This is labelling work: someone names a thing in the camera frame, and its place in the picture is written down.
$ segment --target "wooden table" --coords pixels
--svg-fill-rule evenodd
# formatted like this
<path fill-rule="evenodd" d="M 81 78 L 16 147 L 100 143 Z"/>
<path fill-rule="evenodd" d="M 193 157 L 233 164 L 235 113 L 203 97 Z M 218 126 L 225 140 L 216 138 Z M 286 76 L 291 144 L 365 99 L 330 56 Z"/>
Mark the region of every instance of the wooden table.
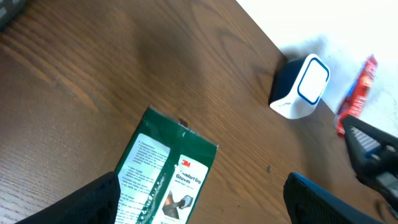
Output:
<path fill-rule="evenodd" d="M 269 108 L 284 63 L 234 1 L 31 1 L 0 34 L 0 223 L 113 170 L 148 105 L 220 145 L 190 223 L 290 223 L 294 171 L 376 217 L 326 104 Z"/>

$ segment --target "green package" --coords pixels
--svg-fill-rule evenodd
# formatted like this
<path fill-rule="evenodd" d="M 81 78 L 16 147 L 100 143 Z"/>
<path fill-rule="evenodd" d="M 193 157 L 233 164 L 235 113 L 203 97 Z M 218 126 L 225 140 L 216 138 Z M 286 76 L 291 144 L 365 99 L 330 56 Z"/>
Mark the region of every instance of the green package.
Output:
<path fill-rule="evenodd" d="M 218 146 L 149 107 L 116 167 L 115 223 L 186 223 Z"/>

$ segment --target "3m logo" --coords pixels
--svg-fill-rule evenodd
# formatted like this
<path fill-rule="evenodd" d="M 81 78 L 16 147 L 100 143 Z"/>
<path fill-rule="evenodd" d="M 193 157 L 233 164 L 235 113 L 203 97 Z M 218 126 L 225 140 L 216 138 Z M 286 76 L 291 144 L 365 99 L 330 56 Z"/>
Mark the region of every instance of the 3m logo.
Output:
<path fill-rule="evenodd" d="M 182 163 L 181 163 L 183 166 L 186 166 L 186 167 L 190 167 L 190 165 L 191 165 L 191 163 L 190 162 L 188 162 L 188 161 L 186 161 L 185 159 L 183 159 L 182 160 Z"/>

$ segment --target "red package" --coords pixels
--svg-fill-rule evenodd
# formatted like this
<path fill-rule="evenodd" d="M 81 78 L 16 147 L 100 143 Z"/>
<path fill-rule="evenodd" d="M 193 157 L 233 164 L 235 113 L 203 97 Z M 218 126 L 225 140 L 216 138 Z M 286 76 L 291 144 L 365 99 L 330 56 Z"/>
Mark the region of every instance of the red package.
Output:
<path fill-rule="evenodd" d="M 374 72 L 376 71 L 376 68 L 377 61 L 374 56 L 371 55 L 366 61 L 358 79 L 341 103 L 335 118 L 337 135 L 339 137 L 344 137 L 345 133 L 342 124 L 343 119 L 348 115 L 352 115 L 356 118 L 361 115 L 366 100 L 368 100 L 368 94 L 374 80 Z"/>

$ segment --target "blue and white speaker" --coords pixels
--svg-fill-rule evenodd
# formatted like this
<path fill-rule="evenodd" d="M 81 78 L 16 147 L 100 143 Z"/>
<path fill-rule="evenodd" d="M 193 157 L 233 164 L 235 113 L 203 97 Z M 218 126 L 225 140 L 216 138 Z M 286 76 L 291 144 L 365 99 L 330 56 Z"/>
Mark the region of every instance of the blue and white speaker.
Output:
<path fill-rule="evenodd" d="M 310 115 L 330 79 L 329 68 L 316 54 L 288 62 L 274 81 L 270 107 L 288 119 Z"/>

